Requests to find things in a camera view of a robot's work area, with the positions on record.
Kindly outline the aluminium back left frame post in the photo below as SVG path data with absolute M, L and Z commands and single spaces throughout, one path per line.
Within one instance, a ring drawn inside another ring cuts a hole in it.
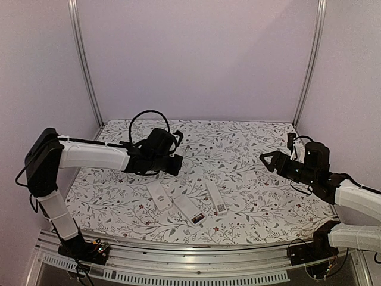
M 80 15 L 78 9 L 78 1 L 68 0 L 68 10 L 71 20 L 71 26 L 73 30 L 74 43 L 76 46 L 80 68 L 83 75 L 83 80 L 85 83 L 85 88 L 88 93 L 90 106 L 93 111 L 93 115 L 96 120 L 96 124 L 102 128 L 104 126 L 104 120 L 101 114 L 101 109 L 96 98 L 95 88 L 93 85 L 92 77 L 90 74 L 90 68 L 88 64 L 88 59 L 86 56 L 85 43 L 83 40 L 82 29 L 80 24 Z

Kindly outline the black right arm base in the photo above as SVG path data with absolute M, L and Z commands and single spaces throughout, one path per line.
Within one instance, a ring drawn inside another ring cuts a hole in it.
M 328 234 L 338 224 L 339 222 L 329 221 L 319 227 L 313 233 L 312 242 L 307 243 L 303 239 L 297 238 L 289 243 L 286 253 L 291 265 L 295 266 L 327 259 L 326 262 L 320 265 L 307 267 L 307 274 L 312 279 L 326 279 L 333 269 L 339 254 L 338 248 L 329 244 Z

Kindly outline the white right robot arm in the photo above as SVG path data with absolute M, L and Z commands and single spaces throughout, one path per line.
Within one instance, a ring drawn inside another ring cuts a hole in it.
M 331 205 L 347 207 L 380 220 L 380 191 L 356 182 L 346 173 L 332 173 L 329 149 L 321 142 L 305 145 L 303 162 L 281 151 L 260 155 L 270 172 L 296 183 L 307 185 L 311 192 Z M 380 253 L 380 227 L 354 226 L 330 221 L 313 233 L 308 255 L 320 260 L 325 254 L 336 254 L 338 247 Z

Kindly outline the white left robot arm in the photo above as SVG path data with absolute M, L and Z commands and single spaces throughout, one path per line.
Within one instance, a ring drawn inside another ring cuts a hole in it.
M 66 250 L 75 258 L 84 258 L 89 250 L 82 241 L 57 184 L 58 172 L 68 168 L 110 169 L 140 176 L 160 172 L 176 176 L 183 157 L 176 154 L 182 142 L 180 131 L 170 133 L 155 128 L 146 139 L 133 143 L 110 144 L 60 136 L 54 128 L 45 129 L 27 153 L 20 171 L 26 176 L 23 187 L 37 201 L 58 234 Z

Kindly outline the aluminium frame post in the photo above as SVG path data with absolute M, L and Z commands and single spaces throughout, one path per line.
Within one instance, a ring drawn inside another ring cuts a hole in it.
M 317 5 L 316 20 L 314 26 L 314 33 L 312 38 L 312 44 L 310 49 L 310 55 L 308 58 L 307 69 L 305 72 L 304 80 L 302 83 L 301 93 L 296 106 L 296 111 L 293 117 L 293 126 L 295 129 L 301 121 L 302 113 L 307 102 L 307 96 L 309 93 L 310 85 L 313 79 L 314 69 L 318 59 L 318 52 L 320 49 L 321 39 L 323 36 L 324 22 L 326 18 L 327 1 L 319 0 Z
M 95 88 L 93 85 L 92 77 L 90 74 L 90 68 L 88 64 L 88 59 L 86 56 L 85 43 L 83 40 L 82 29 L 80 24 L 80 15 L 78 9 L 78 1 L 68 0 L 68 10 L 71 20 L 71 26 L 73 30 L 74 43 L 76 46 L 80 68 L 83 75 L 83 80 L 85 83 L 85 88 L 88 93 L 90 106 L 93 111 L 93 115 L 96 120 L 96 124 L 102 128 L 104 126 L 104 120 L 101 114 L 101 109 L 96 98 Z

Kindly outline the aluminium front rail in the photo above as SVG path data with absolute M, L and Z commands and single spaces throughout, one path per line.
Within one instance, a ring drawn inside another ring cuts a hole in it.
M 84 232 L 88 241 L 109 242 L 104 265 L 76 270 L 58 253 L 59 240 L 42 231 L 33 249 L 26 285 L 375 285 L 366 254 L 341 250 L 333 276 L 311 278 L 322 261 L 292 265 L 286 243 L 263 245 L 182 245 Z

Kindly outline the white remote control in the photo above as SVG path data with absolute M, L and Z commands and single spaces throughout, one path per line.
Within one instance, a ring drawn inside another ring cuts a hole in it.
M 178 196 L 173 203 L 187 218 L 191 226 L 199 226 L 207 219 L 206 215 L 186 195 Z

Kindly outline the white remote with logo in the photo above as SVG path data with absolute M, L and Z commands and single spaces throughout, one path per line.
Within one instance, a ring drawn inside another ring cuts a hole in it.
M 172 207 L 172 201 L 159 182 L 149 183 L 147 189 L 159 211 L 163 212 Z

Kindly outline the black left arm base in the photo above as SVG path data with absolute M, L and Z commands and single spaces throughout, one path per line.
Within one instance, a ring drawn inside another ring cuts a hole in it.
M 80 262 L 89 262 L 97 265 L 106 265 L 110 253 L 110 244 L 99 238 L 86 241 L 80 233 L 69 240 L 60 239 L 58 254 L 70 257 Z

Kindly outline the white battery cover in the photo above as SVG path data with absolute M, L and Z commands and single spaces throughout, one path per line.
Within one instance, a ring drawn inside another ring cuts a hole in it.
M 242 176 L 246 181 L 253 181 L 257 178 L 255 173 L 244 173 Z

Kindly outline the white remote with QR label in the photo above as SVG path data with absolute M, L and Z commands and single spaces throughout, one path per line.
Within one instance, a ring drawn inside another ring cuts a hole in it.
M 224 203 L 220 192 L 213 181 L 206 181 L 206 187 L 211 197 L 211 200 L 216 208 L 216 212 L 218 215 L 225 215 L 227 213 L 227 207 Z

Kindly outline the aluminium back right frame post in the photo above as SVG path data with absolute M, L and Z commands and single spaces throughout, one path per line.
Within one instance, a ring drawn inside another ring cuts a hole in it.
M 312 44 L 310 49 L 310 55 L 308 58 L 307 69 L 305 72 L 304 80 L 302 83 L 301 93 L 296 106 L 296 111 L 293 117 L 293 126 L 295 129 L 301 121 L 302 113 L 307 102 L 307 96 L 309 93 L 310 85 L 313 79 L 314 69 L 318 59 L 318 52 L 320 49 L 321 39 L 323 36 L 324 22 L 326 18 L 327 1 L 319 0 L 317 5 L 316 20 L 314 26 L 314 33 L 312 38 Z

